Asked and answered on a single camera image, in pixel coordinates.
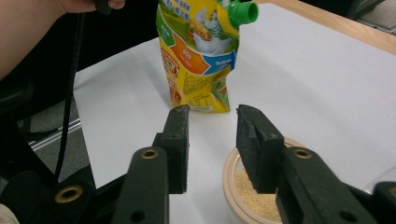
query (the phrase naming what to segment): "round container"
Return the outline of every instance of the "round container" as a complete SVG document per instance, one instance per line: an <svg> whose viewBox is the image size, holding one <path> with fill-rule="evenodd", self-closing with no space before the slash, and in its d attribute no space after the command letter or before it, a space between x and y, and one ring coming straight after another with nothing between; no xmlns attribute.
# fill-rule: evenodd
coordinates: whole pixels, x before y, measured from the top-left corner
<svg viewBox="0 0 396 224"><path fill-rule="evenodd" d="M287 147L303 147L296 141L285 138L285 145ZM229 206L229 219L230 223L240 224L279 224L281 221L276 221L273 218L264 217L244 203L241 195L238 193L237 186L235 185L236 174L244 172L245 167L241 161L237 148L234 148L225 162L223 169L223 190L227 204ZM275 213L277 213L276 203L267 204Z"/></svg>

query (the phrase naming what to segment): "white tabletop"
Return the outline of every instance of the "white tabletop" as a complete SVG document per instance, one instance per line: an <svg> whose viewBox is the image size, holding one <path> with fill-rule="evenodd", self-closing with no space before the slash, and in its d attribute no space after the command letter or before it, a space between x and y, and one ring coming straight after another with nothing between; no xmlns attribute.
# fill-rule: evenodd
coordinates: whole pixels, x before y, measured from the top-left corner
<svg viewBox="0 0 396 224"><path fill-rule="evenodd" d="M240 32L227 78L233 110L191 111L188 189L170 196L171 223L227 223L221 175L239 104L259 108L352 186L396 180L394 55L271 4L260 5L259 19ZM163 131L171 106L159 40L80 71L74 94L101 187Z"/></svg>

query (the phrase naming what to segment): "yellow food pouch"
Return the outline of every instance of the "yellow food pouch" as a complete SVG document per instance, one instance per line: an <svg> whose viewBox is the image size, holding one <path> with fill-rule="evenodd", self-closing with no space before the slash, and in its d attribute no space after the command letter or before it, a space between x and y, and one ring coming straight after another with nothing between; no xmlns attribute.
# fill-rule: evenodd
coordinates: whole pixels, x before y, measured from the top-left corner
<svg viewBox="0 0 396 224"><path fill-rule="evenodd" d="M226 77L235 65L238 27L257 17L253 2L160 0L156 25L172 106L230 111Z"/></svg>

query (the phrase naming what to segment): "hand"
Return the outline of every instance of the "hand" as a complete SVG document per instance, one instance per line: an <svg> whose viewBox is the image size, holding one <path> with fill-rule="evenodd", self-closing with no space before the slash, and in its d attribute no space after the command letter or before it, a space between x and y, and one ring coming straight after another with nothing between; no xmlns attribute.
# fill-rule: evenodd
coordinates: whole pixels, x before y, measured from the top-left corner
<svg viewBox="0 0 396 224"><path fill-rule="evenodd" d="M95 11L95 0L60 0L65 13L80 13ZM114 9L125 6L125 0L108 0L108 5Z"/></svg>

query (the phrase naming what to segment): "yellow powder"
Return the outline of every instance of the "yellow powder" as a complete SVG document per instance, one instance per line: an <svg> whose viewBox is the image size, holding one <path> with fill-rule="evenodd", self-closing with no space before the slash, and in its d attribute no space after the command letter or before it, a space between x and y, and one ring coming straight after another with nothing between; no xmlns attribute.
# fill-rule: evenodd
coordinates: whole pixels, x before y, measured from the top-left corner
<svg viewBox="0 0 396 224"><path fill-rule="evenodd" d="M272 221L280 222L275 194L258 194L248 179L246 170L235 174L235 186L242 201L255 213Z"/></svg>

